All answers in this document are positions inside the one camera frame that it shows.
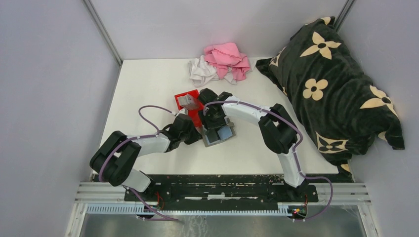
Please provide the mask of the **red plastic bin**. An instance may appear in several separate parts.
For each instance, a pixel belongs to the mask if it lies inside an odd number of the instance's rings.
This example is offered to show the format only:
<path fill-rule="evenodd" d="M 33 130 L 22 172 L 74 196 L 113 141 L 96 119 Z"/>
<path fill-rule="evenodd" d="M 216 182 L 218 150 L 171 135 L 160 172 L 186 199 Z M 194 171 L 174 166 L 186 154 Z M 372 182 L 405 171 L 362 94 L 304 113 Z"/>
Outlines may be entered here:
<path fill-rule="evenodd" d="M 203 105 L 198 101 L 199 92 L 197 89 L 183 92 L 174 96 L 177 108 L 184 110 L 186 114 L 192 119 L 196 128 L 202 127 L 198 111 L 203 109 Z"/>

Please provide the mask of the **dark credit card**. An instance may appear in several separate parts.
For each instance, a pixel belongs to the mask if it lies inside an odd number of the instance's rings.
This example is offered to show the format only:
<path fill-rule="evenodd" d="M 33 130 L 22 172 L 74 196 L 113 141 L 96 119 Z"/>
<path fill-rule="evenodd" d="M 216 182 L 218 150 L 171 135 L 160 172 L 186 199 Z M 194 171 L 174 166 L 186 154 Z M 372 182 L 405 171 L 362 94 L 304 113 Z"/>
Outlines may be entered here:
<path fill-rule="evenodd" d="M 214 130 L 214 129 L 207 130 L 205 132 L 205 137 L 206 137 L 207 143 L 209 145 L 213 144 L 213 143 L 216 143 L 220 140 L 220 137 L 219 137 L 217 131 Z"/>

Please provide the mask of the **grey card holder wallet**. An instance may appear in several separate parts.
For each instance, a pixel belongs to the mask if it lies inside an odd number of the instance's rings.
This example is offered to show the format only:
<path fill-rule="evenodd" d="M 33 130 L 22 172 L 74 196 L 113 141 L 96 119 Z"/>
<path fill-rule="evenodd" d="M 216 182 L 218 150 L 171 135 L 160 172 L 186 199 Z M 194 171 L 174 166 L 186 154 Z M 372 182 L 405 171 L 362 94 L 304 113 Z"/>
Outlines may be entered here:
<path fill-rule="evenodd" d="M 227 123 L 225 126 L 219 128 L 219 129 L 215 129 L 220 137 L 220 140 L 216 143 L 213 144 L 208 144 L 206 137 L 205 137 L 205 132 L 207 131 L 207 129 L 203 126 L 202 127 L 202 136 L 203 136 L 203 143 L 205 147 L 210 147 L 210 146 L 214 146 L 220 143 L 223 143 L 227 140 L 229 140 L 230 138 L 233 138 L 234 136 L 236 136 L 236 132 L 234 130 L 234 123 L 233 122 L 229 122 Z"/>

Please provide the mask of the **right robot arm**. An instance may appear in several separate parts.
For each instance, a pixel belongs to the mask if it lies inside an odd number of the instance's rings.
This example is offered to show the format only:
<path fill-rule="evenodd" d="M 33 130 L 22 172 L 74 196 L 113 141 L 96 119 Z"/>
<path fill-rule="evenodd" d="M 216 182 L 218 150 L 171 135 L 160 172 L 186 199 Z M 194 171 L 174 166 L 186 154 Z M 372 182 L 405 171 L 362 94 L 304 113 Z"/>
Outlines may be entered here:
<path fill-rule="evenodd" d="M 208 146 L 224 142 L 235 135 L 231 117 L 257 125 L 266 147 L 278 156 L 284 172 L 286 197 L 291 201 L 299 201 L 305 196 L 308 182 L 296 157 L 296 148 L 301 143 L 302 134 L 282 105 L 257 106 L 228 92 L 217 95 L 208 88 L 200 91 L 198 101 L 204 106 L 198 115 L 203 126 L 204 141 Z"/>

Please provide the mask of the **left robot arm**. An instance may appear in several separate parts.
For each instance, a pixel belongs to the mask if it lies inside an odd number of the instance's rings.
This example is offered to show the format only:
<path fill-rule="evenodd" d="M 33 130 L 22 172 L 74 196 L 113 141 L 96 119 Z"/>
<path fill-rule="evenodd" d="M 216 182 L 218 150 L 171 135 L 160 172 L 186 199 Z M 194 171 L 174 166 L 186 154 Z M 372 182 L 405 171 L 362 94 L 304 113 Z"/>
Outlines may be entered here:
<path fill-rule="evenodd" d="M 98 173 L 100 182 L 134 189 L 142 200 L 148 201 L 155 196 L 155 181 L 133 168 L 137 158 L 168 153 L 181 143 L 190 145 L 200 140 L 202 136 L 192 119 L 188 115 L 178 114 L 173 123 L 156 134 L 127 136 L 121 131 L 114 131 L 91 158 L 89 166 Z"/>

